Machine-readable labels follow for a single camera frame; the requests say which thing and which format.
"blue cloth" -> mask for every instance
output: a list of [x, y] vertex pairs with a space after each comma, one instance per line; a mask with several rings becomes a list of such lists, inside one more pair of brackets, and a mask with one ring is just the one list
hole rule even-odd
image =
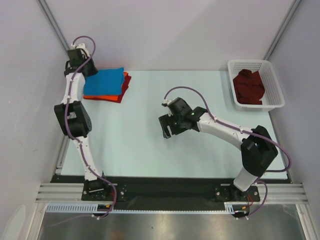
[[86, 78], [83, 93], [86, 96], [121, 95], [124, 81], [123, 67], [99, 70]]

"dark red cloth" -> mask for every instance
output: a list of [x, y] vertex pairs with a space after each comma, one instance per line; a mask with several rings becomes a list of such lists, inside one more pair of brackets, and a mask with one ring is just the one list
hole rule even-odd
[[258, 71], [243, 69], [233, 79], [236, 99], [240, 104], [262, 105], [265, 87]]
[[83, 98], [84, 99], [90, 99], [90, 100], [104, 100], [104, 101], [113, 102], [113, 103], [121, 103], [122, 98], [124, 97], [127, 89], [129, 88], [130, 80], [131, 80], [131, 76], [127, 75], [127, 76], [124, 77], [124, 82], [123, 82], [122, 87], [121, 87], [121, 95], [118, 95], [117, 100], [105, 99], [105, 98], [100, 97], [100, 96], [83, 96]]

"plastic basket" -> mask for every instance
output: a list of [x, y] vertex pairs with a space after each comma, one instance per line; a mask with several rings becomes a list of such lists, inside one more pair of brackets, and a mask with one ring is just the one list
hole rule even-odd
[[[241, 104], [237, 101], [234, 86], [234, 78], [242, 69], [251, 70], [253, 73], [259, 71], [265, 93], [261, 98], [262, 105]], [[267, 60], [230, 60], [228, 62], [229, 77], [231, 82], [233, 100], [235, 108], [239, 111], [271, 111], [274, 108], [281, 108], [285, 105], [285, 99], [282, 94], [278, 78]]]

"wall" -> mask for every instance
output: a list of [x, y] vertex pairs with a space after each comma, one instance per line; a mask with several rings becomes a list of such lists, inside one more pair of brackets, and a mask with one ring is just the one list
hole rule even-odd
[[1, 237], [21, 205], [27, 222], [53, 170], [61, 140], [53, 107], [64, 94], [67, 56], [35, 0], [2, 0], [0, 22]]
[[320, 1], [302, 3], [271, 56], [285, 97], [272, 111], [281, 141], [293, 158], [291, 175], [303, 182], [320, 223]]
[[67, 41], [97, 43], [99, 68], [226, 70], [262, 59], [293, 0], [47, 0]]

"table surface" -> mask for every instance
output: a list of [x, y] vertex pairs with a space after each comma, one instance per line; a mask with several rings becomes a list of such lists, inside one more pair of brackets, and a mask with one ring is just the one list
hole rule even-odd
[[[164, 139], [158, 117], [167, 113], [161, 103], [176, 86], [197, 89], [210, 110], [226, 121], [255, 128], [264, 126], [276, 139], [268, 112], [237, 111], [226, 71], [129, 71], [132, 76], [122, 103], [83, 100], [92, 121], [92, 156], [106, 176], [235, 178], [242, 168], [241, 152], [213, 135], [186, 131]], [[177, 89], [167, 99], [183, 98], [191, 108], [203, 107], [200, 97]], [[281, 154], [269, 169], [284, 168]], [[84, 175], [76, 147], [70, 142], [62, 175]], [[286, 179], [287, 174], [266, 173], [264, 179]]]

